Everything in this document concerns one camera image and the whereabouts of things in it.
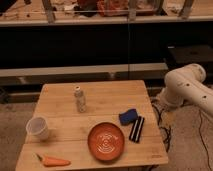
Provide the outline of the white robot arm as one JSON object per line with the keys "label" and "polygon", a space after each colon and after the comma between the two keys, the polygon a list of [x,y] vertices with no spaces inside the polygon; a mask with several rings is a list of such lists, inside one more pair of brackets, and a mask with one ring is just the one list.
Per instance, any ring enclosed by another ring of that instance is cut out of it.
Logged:
{"label": "white robot arm", "polygon": [[172,108],[188,100],[213,118],[213,89],[203,84],[205,79],[205,69],[196,63],[171,70],[165,75],[165,87],[157,98],[163,105]]}

